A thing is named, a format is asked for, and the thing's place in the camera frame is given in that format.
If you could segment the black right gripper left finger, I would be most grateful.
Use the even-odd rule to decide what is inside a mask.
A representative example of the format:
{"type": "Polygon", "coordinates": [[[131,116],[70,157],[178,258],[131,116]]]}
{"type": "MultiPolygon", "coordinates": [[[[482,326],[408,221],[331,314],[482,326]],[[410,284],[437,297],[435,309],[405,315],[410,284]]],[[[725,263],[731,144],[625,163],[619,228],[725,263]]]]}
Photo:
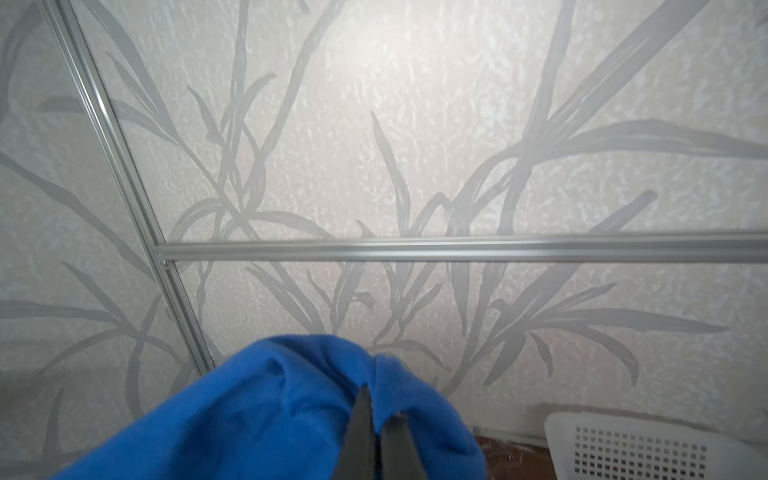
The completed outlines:
{"type": "Polygon", "coordinates": [[[370,391],[363,385],[355,399],[332,480],[374,480],[377,437],[370,391]]]}

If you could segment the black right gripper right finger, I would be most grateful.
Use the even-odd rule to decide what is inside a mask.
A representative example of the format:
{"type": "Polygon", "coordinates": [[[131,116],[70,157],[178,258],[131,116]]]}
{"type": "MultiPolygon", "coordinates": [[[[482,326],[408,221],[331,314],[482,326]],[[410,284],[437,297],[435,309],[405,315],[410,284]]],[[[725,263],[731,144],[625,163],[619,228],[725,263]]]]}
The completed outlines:
{"type": "Polygon", "coordinates": [[[380,458],[383,480],[428,479],[404,413],[384,423],[380,433],[380,458]]]}

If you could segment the blue printed t shirt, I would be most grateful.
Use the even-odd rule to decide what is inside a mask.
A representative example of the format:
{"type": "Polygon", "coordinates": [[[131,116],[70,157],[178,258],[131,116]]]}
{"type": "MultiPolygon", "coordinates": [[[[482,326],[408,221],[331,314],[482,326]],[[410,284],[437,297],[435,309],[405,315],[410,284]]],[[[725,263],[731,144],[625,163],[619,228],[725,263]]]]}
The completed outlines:
{"type": "Polygon", "coordinates": [[[332,335],[253,343],[61,472],[64,479],[327,479],[358,391],[404,414],[431,479],[482,479],[454,407],[396,358],[332,335]]]}

